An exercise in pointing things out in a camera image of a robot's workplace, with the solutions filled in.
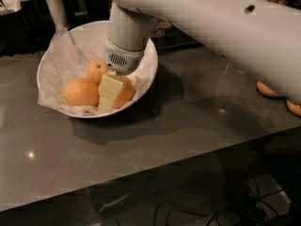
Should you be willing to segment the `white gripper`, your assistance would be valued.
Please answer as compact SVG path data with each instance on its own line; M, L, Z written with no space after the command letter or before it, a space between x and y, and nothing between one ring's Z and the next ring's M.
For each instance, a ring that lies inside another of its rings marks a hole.
M101 95L99 106L105 111L111 111L118 99L124 82L121 75L133 73L141 63L146 49L144 38L128 40L113 40L107 37L103 46L103 61L115 72L106 73L100 84Z

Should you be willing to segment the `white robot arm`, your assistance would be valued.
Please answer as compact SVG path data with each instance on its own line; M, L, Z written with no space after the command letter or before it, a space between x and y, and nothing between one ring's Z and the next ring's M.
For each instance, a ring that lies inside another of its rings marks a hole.
M133 73L160 19L301 104L300 10L262 0L112 0L108 67Z

